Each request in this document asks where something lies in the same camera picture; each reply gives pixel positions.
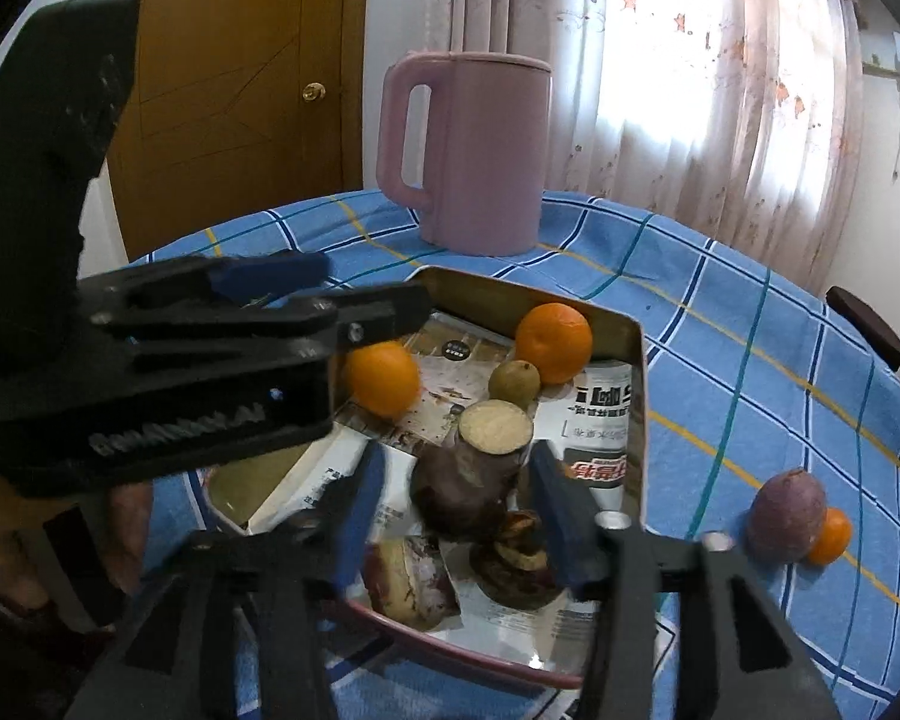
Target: brown chair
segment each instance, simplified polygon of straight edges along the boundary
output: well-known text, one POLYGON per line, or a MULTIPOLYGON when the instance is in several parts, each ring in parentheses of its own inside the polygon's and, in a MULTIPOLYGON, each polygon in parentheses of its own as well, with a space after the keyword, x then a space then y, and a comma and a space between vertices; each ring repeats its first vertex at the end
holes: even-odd
POLYGON ((880 314, 842 287, 831 287, 826 304, 860 332, 890 370, 900 370, 900 337, 880 314))

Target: brass door knob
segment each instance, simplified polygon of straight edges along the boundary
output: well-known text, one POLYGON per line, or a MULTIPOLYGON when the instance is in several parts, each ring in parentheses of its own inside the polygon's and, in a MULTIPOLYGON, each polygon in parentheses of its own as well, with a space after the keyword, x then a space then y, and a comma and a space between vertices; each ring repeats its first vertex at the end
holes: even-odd
POLYGON ((321 83, 308 83, 303 87, 303 100, 305 103, 312 103, 314 100, 323 100, 326 96, 326 87, 321 83))

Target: black round logo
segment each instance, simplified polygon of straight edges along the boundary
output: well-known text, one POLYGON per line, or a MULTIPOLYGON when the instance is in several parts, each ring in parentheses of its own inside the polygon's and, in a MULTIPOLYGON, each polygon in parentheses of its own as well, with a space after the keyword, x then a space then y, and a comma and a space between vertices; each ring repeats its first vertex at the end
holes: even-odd
POLYGON ((454 362, 463 362, 470 356, 470 347, 463 341, 447 341, 444 343, 442 351, 447 360, 454 362))

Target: person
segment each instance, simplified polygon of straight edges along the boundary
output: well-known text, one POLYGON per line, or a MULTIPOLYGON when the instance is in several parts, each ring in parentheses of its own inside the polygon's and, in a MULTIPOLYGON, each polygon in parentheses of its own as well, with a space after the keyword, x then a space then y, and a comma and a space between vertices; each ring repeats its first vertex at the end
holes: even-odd
MULTIPOLYGON (((106 493, 98 557, 109 584, 127 595, 140 583, 153 502, 149 482, 106 493)), ((63 624, 21 543, 20 533, 75 504, 22 498, 0 475, 0 720, 58 720, 110 639, 106 629, 81 635, 63 624)))

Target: small orange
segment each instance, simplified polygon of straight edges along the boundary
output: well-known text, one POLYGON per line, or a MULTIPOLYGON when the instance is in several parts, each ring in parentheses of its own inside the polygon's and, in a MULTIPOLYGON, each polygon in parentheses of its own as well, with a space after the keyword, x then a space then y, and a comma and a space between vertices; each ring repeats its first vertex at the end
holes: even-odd
POLYGON ((532 362, 543 384, 570 381, 590 362, 593 332, 586 317, 563 303, 544 303, 516 327, 517 360, 532 362))
POLYGON ((370 413, 396 419, 420 393, 420 370, 413 354, 398 341, 354 349, 346 360, 353 399, 370 413))
POLYGON ((816 542, 804 560, 812 562, 813 565, 830 565, 847 549, 851 536, 853 536, 853 525, 850 524, 847 515, 840 509, 830 507, 826 510, 826 518, 823 519, 820 535, 817 536, 816 542))

